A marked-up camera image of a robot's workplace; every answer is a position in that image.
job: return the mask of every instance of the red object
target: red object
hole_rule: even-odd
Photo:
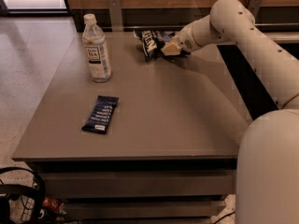
[[[55,213],[60,212],[60,207],[63,204],[62,201],[58,199],[51,198],[49,196],[46,196],[44,202],[43,202],[43,207],[48,208],[50,211],[53,211]]]

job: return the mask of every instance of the tabletop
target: tabletop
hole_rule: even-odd
[[[15,161],[104,161],[237,156],[249,112],[216,46],[147,61],[132,33],[106,33],[113,75],[92,80],[80,35],[72,41]],[[119,97],[107,134],[81,130],[98,95]]]

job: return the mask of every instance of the bottle cap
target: bottle cap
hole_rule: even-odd
[[[96,24],[96,18],[94,16],[94,14],[89,13],[84,15],[84,23],[86,25],[95,25]]]

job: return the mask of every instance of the bottle label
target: bottle label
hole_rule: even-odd
[[[101,45],[85,45],[85,50],[93,78],[109,78],[111,68],[109,66],[106,42]]]
[[[85,46],[87,58],[90,62],[95,61],[97,63],[101,62],[100,51],[98,46]]]

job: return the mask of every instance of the snack package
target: snack package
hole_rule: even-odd
[[[178,40],[173,38],[174,35],[175,33],[165,31],[134,31],[134,36],[142,41],[144,53],[149,60],[159,56],[184,56],[186,52],[179,47]],[[172,49],[175,52],[169,52],[170,49],[166,49],[169,47],[175,48]]]
[[[118,105],[118,97],[98,96],[92,113],[82,127],[82,131],[92,133],[107,133],[115,107]]]

